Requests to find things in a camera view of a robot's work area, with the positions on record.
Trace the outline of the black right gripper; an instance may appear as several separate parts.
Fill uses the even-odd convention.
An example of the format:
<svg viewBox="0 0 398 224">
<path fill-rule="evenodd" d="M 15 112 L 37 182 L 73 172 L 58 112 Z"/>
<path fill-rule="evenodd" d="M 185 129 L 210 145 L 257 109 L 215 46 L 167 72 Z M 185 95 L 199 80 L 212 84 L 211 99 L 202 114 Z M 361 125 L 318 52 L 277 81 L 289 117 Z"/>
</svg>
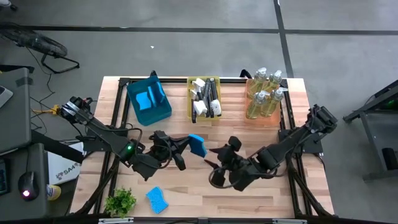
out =
<svg viewBox="0 0 398 224">
<path fill-rule="evenodd" d="M 221 162 L 224 170 L 228 170 L 228 180 L 235 190 L 243 191 L 246 185 L 246 176 L 242 172 L 242 168 L 248 165 L 248 161 L 237 154 L 242 146 L 241 141 L 236 136 L 231 136 L 228 143 L 223 147 L 209 149 L 209 151 L 217 154 L 217 159 Z M 219 165 L 207 159 L 204 160 L 212 169 L 218 169 Z"/>
</svg>

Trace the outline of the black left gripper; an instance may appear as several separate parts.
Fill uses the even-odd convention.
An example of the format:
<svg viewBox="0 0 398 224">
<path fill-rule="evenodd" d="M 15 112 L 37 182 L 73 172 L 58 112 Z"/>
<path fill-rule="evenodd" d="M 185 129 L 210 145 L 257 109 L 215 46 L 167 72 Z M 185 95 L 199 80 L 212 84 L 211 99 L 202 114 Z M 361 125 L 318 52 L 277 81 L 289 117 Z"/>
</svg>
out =
<svg viewBox="0 0 398 224">
<path fill-rule="evenodd" d="M 149 139 L 153 141 L 153 146 L 150 147 L 148 155 L 156 158 L 158 161 L 174 159 L 179 170 L 186 169 L 185 161 L 180 151 L 184 151 L 191 143 L 191 136 L 172 138 L 166 135 L 164 131 L 155 131 Z"/>
</svg>

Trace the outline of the blue plastic bin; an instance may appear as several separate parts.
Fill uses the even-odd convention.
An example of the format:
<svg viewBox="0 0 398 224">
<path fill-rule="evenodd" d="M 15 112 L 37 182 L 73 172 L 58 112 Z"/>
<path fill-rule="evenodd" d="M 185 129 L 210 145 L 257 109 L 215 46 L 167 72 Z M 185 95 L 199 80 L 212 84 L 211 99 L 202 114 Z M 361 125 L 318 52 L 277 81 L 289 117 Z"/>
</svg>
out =
<svg viewBox="0 0 398 224">
<path fill-rule="evenodd" d="M 161 104 L 159 104 L 157 102 L 156 97 L 155 97 L 156 105 L 157 105 L 156 107 L 153 107 L 153 104 L 152 104 L 152 107 L 149 108 L 148 110 L 143 110 L 143 111 L 139 110 L 139 105 L 136 101 L 136 95 L 138 93 L 148 92 L 148 86 L 151 86 L 152 91 L 155 96 L 155 89 L 156 89 L 155 85 L 157 82 L 160 82 L 158 76 L 150 76 L 149 78 L 145 78 L 143 80 L 134 82 L 127 86 L 127 94 L 128 94 L 128 97 L 133 105 L 134 112 L 136 114 L 136 118 L 137 118 L 138 122 L 143 126 L 151 125 L 160 120 L 168 118 L 172 115 L 172 107 L 167 99 L 166 94 L 165 94 L 166 99 Z"/>
</svg>

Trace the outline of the black handle round bristle brush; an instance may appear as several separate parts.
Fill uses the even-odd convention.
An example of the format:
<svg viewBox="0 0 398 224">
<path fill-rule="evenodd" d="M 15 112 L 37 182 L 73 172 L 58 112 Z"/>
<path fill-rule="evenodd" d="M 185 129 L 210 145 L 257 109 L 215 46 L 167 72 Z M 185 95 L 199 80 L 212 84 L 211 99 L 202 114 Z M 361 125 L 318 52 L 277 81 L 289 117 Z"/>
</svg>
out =
<svg viewBox="0 0 398 224">
<path fill-rule="evenodd" d="M 211 83 L 211 96 L 212 96 L 210 106 L 216 116 L 221 116 L 222 115 L 221 103 L 218 99 L 218 92 L 216 88 L 215 79 L 211 78 L 210 83 Z"/>
<path fill-rule="evenodd" d="M 204 82 L 206 84 L 206 82 L 210 82 L 210 79 L 207 78 Z M 203 100 L 195 102 L 195 109 L 196 109 L 196 112 L 197 112 L 198 116 L 201 115 L 201 114 L 206 114 L 206 112 L 207 112 L 207 108 L 206 108 L 205 103 L 204 103 Z"/>
</svg>

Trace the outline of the black handle white head brush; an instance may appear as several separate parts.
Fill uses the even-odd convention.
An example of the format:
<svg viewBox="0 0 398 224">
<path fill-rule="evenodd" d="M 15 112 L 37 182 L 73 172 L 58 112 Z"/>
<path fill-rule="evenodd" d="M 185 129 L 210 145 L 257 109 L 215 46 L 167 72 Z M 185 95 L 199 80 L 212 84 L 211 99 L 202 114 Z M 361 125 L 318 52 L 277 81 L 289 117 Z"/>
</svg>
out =
<svg viewBox="0 0 398 224">
<path fill-rule="evenodd" d="M 197 92 L 197 100 L 196 101 L 202 101 L 203 100 L 203 91 L 205 88 L 205 82 L 201 78 L 197 78 L 196 80 L 192 81 L 193 89 Z"/>
<path fill-rule="evenodd" d="M 204 88 L 204 94 L 203 94 L 203 101 L 205 103 L 205 106 L 207 108 L 206 112 L 206 117 L 207 118 L 214 118 L 214 112 L 210 106 L 211 102 L 211 87 L 210 87 L 210 82 L 206 82 L 205 88 Z"/>
<path fill-rule="evenodd" d="M 195 102 L 197 100 L 197 92 L 195 90 L 190 90 L 190 97 L 191 97 L 191 108 L 192 108 L 191 119 L 192 119 L 192 123 L 196 123 L 197 122 L 197 112 L 195 109 Z"/>
</svg>

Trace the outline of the yellow plastic bin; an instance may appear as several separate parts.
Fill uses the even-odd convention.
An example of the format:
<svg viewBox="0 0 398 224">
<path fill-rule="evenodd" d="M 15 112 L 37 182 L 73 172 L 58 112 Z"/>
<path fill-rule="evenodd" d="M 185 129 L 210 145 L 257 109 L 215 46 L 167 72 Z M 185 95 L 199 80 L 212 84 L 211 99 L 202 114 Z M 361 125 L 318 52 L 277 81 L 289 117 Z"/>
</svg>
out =
<svg viewBox="0 0 398 224">
<path fill-rule="evenodd" d="M 216 82 L 216 88 L 217 88 L 217 92 L 218 92 L 218 99 L 221 103 L 221 81 L 219 77 L 189 77 L 187 79 L 187 116 L 189 117 L 190 120 L 191 119 L 191 113 L 192 113 L 192 108 L 191 108 L 191 97 L 190 97 L 190 90 L 193 89 L 193 85 L 192 85 L 192 81 L 196 80 L 197 78 L 201 78 L 202 80 L 206 80 L 207 78 L 211 79 L 214 78 L 215 82 Z M 206 114 L 201 114 L 201 115 L 197 115 L 197 122 L 202 122 L 202 121 L 216 121 L 219 120 L 221 118 L 221 116 L 216 116 L 214 114 L 214 118 L 207 118 L 205 116 Z"/>
</svg>

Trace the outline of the orange plastic bin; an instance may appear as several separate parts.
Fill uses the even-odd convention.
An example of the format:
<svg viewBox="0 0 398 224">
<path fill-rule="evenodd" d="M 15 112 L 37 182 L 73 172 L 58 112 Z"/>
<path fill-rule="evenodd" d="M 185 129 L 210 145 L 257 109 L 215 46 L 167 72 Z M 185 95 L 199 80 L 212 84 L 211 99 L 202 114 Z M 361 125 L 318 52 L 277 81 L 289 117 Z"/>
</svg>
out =
<svg viewBox="0 0 398 224">
<path fill-rule="evenodd" d="M 280 106 L 281 103 L 277 104 L 276 109 L 274 110 L 273 114 L 270 117 L 263 117 L 259 115 L 256 119 L 248 119 L 246 117 L 246 111 L 251 102 L 251 99 L 247 96 L 247 93 L 245 93 L 245 107 L 244 107 L 244 122 L 247 124 L 253 124 L 253 125 L 262 125 L 265 127 L 271 127 L 271 126 L 278 126 L 280 124 L 281 120 L 281 115 L 280 115 Z"/>
</svg>

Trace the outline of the small green potted plant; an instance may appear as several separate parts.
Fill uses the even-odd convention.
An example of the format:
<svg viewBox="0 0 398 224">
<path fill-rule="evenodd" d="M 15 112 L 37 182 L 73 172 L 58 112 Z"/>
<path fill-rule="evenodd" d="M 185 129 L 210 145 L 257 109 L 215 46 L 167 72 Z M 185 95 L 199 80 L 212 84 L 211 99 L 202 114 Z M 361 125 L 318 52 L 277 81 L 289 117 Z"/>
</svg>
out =
<svg viewBox="0 0 398 224">
<path fill-rule="evenodd" d="M 134 208 L 137 200 L 132 194 L 132 189 L 115 189 L 114 195 L 105 201 L 104 212 L 111 217 L 125 218 Z"/>
</svg>

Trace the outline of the white cardboard box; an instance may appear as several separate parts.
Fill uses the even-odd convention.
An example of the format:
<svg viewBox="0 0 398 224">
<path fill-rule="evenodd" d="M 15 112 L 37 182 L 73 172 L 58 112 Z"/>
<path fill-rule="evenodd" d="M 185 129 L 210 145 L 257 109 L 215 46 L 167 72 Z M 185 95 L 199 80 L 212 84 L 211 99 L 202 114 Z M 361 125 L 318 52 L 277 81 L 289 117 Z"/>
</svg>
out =
<svg viewBox="0 0 398 224">
<path fill-rule="evenodd" d="M 49 184 L 59 185 L 75 180 L 80 174 L 81 164 L 48 152 Z"/>
</svg>

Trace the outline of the yellow round container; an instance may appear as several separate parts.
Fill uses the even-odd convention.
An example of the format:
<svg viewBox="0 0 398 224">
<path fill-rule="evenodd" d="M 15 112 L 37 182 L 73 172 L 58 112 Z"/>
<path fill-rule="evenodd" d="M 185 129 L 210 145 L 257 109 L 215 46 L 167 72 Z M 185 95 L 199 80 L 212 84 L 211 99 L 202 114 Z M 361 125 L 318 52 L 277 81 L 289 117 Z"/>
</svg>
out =
<svg viewBox="0 0 398 224">
<path fill-rule="evenodd" d="M 62 193 L 62 190 L 57 185 L 49 185 L 48 184 L 46 186 L 46 192 L 47 192 L 47 200 L 54 201 L 59 198 L 59 196 Z"/>
</svg>

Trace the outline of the black computer mouse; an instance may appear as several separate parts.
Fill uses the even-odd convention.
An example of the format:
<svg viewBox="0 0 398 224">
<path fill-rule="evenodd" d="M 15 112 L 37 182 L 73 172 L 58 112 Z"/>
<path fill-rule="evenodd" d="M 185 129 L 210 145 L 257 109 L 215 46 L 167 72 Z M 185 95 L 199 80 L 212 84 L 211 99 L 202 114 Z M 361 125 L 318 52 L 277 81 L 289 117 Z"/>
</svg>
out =
<svg viewBox="0 0 398 224">
<path fill-rule="evenodd" d="M 32 171 L 27 171 L 19 177 L 18 190 L 23 200 L 35 200 L 39 196 L 39 185 L 36 180 L 36 174 Z"/>
</svg>

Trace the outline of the grey side table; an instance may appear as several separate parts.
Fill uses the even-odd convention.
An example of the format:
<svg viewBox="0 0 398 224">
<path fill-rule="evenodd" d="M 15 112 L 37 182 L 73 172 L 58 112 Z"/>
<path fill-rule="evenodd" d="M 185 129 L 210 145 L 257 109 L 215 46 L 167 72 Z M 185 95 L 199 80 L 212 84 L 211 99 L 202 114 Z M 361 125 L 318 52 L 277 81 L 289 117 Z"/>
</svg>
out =
<svg viewBox="0 0 398 224">
<path fill-rule="evenodd" d="M 368 141 L 380 160 L 381 170 L 363 180 L 398 177 L 398 80 L 371 95 L 360 108 L 343 117 L 346 123 L 359 118 Z"/>
</svg>

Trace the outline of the grey desk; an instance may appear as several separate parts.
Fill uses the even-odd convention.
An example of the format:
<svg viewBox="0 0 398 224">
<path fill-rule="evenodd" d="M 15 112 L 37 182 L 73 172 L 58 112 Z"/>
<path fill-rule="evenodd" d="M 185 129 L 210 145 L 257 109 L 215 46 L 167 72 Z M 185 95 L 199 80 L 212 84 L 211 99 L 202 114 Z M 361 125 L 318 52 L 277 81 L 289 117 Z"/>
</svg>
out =
<svg viewBox="0 0 398 224">
<path fill-rule="evenodd" d="M 0 85 L 13 92 L 0 108 L 0 222 L 42 218 L 49 212 L 47 153 L 43 144 L 32 142 L 30 84 L 27 68 L 0 74 Z M 19 177 L 27 171 L 35 172 L 39 185 L 39 196 L 28 202 L 17 186 Z"/>
</svg>

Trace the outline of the black floor fan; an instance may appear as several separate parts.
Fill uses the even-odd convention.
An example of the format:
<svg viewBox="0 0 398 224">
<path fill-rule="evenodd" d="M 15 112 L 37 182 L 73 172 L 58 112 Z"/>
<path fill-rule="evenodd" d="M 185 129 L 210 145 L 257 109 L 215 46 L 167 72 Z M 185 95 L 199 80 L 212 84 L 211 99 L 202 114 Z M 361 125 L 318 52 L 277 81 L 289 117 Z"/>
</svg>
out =
<svg viewBox="0 0 398 224">
<path fill-rule="evenodd" d="M 68 50 L 64 45 L 43 34 L 22 27 L 19 24 L 13 22 L 0 22 L 0 35 L 9 39 L 18 47 L 25 47 L 42 53 L 41 64 L 53 73 L 65 73 L 80 68 L 79 62 L 66 58 Z M 75 66 L 56 71 L 45 63 L 47 56 L 73 62 Z"/>
</svg>

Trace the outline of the grey flat device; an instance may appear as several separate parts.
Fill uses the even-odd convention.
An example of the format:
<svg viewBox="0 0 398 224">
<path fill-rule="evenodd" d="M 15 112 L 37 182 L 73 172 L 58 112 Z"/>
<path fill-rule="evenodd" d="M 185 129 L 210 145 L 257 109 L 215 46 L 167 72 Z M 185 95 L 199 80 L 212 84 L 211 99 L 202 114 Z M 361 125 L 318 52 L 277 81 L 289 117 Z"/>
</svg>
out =
<svg viewBox="0 0 398 224">
<path fill-rule="evenodd" d="M 0 108 L 3 107 L 13 96 L 13 92 L 0 85 Z"/>
</svg>

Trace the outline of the silver bracket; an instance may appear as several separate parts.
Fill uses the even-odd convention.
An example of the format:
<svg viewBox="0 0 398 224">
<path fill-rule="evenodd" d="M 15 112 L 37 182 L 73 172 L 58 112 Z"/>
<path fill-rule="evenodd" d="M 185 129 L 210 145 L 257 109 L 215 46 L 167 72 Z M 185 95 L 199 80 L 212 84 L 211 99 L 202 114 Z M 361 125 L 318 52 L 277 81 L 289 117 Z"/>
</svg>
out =
<svg viewBox="0 0 398 224">
<path fill-rule="evenodd" d="M 308 223 L 306 220 L 301 220 L 301 219 L 276 218 L 272 220 L 272 224 L 308 224 Z"/>
<path fill-rule="evenodd" d="M 98 224 L 133 224 L 133 217 L 127 218 L 101 218 L 98 220 Z"/>
</svg>

